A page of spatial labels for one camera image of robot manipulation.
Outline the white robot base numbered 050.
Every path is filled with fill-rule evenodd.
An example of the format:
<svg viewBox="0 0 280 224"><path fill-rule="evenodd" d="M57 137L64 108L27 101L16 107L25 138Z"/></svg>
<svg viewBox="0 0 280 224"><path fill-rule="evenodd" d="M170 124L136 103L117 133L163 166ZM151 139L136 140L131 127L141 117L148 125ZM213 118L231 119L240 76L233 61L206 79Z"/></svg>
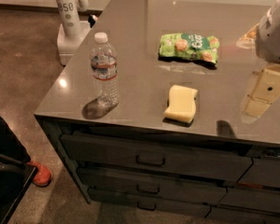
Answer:
<svg viewBox="0 0 280 224"><path fill-rule="evenodd" d="M81 21L78 16L80 10L87 10L89 2L88 0L55 1L61 18L57 48L61 64L66 66L91 29L89 23Z"/></svg>

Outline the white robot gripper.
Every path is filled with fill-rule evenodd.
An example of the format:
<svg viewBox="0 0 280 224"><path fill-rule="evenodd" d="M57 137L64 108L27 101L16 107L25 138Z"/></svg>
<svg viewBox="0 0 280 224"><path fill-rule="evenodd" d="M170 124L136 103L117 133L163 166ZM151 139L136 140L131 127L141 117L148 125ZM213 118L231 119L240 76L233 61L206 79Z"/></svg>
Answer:
<svg viewBox="0 0 280 224"><path fill-rule="evenodd" d="M269 62L254 74L253 86L244 103L244 114L258 118L280 97L280 0L259 21L257 55Z"/></svg>

